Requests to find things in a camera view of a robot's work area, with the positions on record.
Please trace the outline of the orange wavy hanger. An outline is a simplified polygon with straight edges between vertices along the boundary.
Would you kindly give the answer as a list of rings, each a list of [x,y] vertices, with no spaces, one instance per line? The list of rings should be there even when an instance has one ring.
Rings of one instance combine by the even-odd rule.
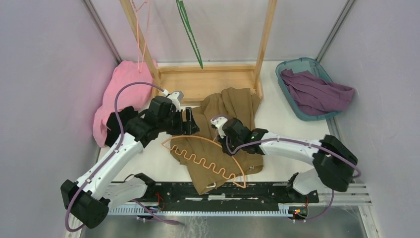
[[[196,138],[196,139],[199,139],[199,140],[207,141],[207,142],[209,142],[209,143],[211,143],[211,144],[213,144],[213,145],[215,145],[215,146],[217,146],[219,148],[222,148],[222,146],[220,144],[216,143],[214,140],[210,140],[210,139],[207,139],[207,138],[204,138],[204,137],[200,137],[200,136],[196,136],[196,135],[178,135],[178,136],[172,136],[172,137],[164,140],[161,143],[161,145],[164,148],[166,148],[167,150],[173,151],[176,155],[182,156],[185,160],[192,161],[196,165],[201,165],[203,168],[205,168],[205,169],[207,169],[209,171],[212,171],[216,175],[222,176],[226,180],[231,180],[231,182],[234,185],[236,185],[237,187],[239,187],[239,188],[247,188],[247,181],[246,181],[246,178],[245,178],[245,172],[244,172],[244,170],[242,169],[241,165],[239,164],[239,162],[236,160],[236,158],[234,156],[231,156],[231,159],[235,162],[235,164],[237,165],[237,167],[238,167],[238,169],[239,169],[239,171],[240,171],[240,173],[241,173],[241,175],[243,177],[242,183],[238,183],[236,181],[237,176],[236,176],[235,173],[230,173],[229,176],[227,176],[226,168],[224,168],[224,167],[220,167],[218,169],[218,171],[217,171],[216,170],[216,163],[211,162],[211,163],[207,164],[207,160],[204,157],[201,157],[199,160],[197,160],[197,155],[195,153],[192,153],[192,154],[188,155],[187,154],[187,151],[185,149],[183,149],[181,151],[177,151],[178,150],[178,146],[176,146],[176,145],[174,145],[174,146],[166,146],[166,144],[169,141],[174,140],[174,139],[181,139],[181,138]]]

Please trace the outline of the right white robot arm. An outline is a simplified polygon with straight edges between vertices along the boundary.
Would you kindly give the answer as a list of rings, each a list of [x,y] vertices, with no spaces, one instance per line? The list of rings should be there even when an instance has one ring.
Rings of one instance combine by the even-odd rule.
[[[313,166],[297,172],[288,180],[286,197],[299,202],[313,191],[328,187],[332,191],[347,191],[350,182],[361,176],[357,157],[333,135],[321,140],[284,137],[263,128],[247,128],[237,118],[216,116],[210,120],[218,132],[218,142],[225,154],[239,151],[248,154],[281,156]]]

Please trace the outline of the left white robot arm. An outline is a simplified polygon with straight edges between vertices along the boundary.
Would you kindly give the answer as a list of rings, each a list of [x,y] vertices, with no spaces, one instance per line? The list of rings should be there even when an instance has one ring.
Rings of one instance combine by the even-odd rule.
[[[183,94],[175,91],[154,97],[148,109],[130,119],[108,152],[76,181],[66,180],[60,187],[66,216],[73,215],[89,229],[97,227],[109,210],[135,198],[148,202],[156,188],[135,176],[114,188],[109,185],[125,165],[161,132],[193,135],[199,132],[192,109],[180,108]]]

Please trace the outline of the green hanger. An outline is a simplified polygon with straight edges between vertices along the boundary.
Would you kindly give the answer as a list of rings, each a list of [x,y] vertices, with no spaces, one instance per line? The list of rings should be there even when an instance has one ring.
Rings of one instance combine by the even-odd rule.
[[[184,29],[186,31],[187,37],[190,41],[191,47],[192,47],[193,52],[196,56],[197,62],[199,64],[200,68],[203,69],[204,68],[203,60],[202,60],[201,53],[200,53],[197,41],[195,39],[193,30],[192,30],[192,27],[191,27],[190,22],[189,22],[188,13],[187,13],[187,10],[185,8],[185,4],[182,0],[176,0],[175,2],[176,2],[176,5],[177,5],[178,13],[179,13],[179,16],[181,18],[182,24],[183,24]]]

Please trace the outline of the wooden clothes rack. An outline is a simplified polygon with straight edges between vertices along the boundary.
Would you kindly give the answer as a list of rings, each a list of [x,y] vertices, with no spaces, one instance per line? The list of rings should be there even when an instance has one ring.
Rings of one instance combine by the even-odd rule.
[[[198,105],[206,96],[230,87],[248,88],[251,93],[263,97],[260,75],[275,15],[275,0],[270,0],[267,5],[255,64],[210,64],[204,65],[203,69],[199,65],[156,66],[139,26],[140,8],[132,0],[122,0],[120,4],[137,41],[138,66],[146,64],[155,85],[171,91],[183,91],[185,105]]]

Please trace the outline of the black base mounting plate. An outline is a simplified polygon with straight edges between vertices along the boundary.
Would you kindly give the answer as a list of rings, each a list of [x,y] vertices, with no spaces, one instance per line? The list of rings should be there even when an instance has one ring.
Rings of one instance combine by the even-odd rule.
[[[145,206],[157,204],[164,212],[277,211],[279,205],[319,203],[317,191],[292,192],[283,182],[252,182],[240,188],[232,182],[199,195],[191,182],[158,182],[138,199]]]

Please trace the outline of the black garment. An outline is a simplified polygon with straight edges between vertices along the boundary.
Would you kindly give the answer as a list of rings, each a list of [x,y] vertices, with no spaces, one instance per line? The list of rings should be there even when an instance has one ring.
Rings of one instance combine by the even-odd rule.
[[[119,117],[123,126],[126,126],[129,120],[137,116],[139,112],[134,110],[133,106],[126,107],[120,111]],[[115,112],[111,113],[106,122],[107,134],[105,139],[105,145],[111,147],[120,135],[119,124],[115,115]]]

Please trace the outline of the pink garment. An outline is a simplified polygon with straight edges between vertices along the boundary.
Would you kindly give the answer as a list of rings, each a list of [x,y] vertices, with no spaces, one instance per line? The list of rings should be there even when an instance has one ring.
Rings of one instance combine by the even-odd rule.
[[[141,109],[151,96],[153,78],[145,63],[138,66],[136,62],[124,60],[113,71],[111,80],[103,94],[100,107],[96,110],[93,122],[93,137],[97,145],[105,147],[111,114],[115,112],[114,102],[121,112],[127,107]]]

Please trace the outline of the purple garment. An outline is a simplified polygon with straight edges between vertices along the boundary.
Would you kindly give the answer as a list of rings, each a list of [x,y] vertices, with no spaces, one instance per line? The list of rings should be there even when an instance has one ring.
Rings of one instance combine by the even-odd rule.
[[[344,111],[355,93],[352,87],[327,82],[307,70],[294,73],[285,69],[280,77],[298,109],[309,116]]]

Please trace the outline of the teal plastic bin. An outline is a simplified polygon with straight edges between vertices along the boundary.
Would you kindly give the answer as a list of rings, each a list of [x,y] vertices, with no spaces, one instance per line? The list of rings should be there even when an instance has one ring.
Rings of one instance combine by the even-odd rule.
[[[327,93],[333,81],[321,64],[312,58],[281,62],[275,68],[278,85],[296,117],[303,121],[330,119],[343,111],[332,106],[338,100]]]

